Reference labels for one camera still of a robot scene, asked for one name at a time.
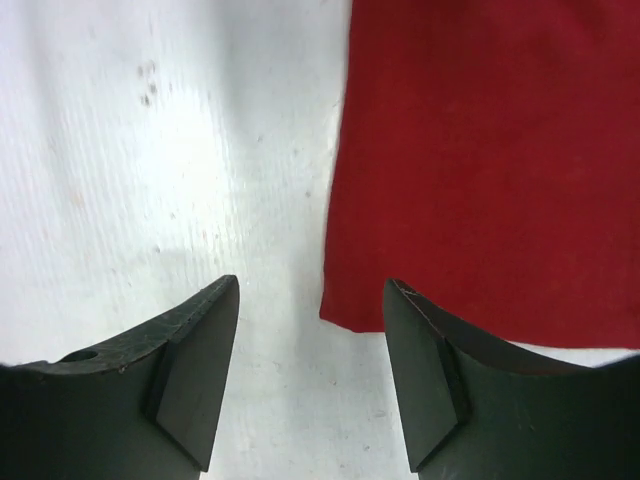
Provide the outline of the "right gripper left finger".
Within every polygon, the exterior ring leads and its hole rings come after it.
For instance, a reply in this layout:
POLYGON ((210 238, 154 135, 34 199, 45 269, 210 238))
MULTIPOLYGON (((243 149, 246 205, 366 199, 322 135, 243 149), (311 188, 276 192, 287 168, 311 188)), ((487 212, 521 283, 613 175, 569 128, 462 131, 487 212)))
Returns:
POLYGON ((208 470, 239 313, 225 275, 138 326, 9 370, 13 473, 208 470))

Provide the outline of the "red t shirt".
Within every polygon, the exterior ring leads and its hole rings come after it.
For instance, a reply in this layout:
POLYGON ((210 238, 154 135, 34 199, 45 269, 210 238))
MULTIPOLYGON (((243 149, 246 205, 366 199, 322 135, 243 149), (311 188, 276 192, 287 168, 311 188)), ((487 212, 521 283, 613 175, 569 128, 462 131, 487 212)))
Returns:
POLYGON ((321 317, 386 280, 502 338, 639 345, 639 4, 356 1, 321 317))

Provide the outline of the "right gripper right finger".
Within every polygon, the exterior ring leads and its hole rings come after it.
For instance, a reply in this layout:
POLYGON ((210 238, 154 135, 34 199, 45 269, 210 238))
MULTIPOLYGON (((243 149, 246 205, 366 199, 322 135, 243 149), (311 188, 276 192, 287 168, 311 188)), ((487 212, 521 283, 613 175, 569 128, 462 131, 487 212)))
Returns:
POLYGON ((523 349, 384 287, 385 338, 415 473, 589 473, 586 368, 523 349))

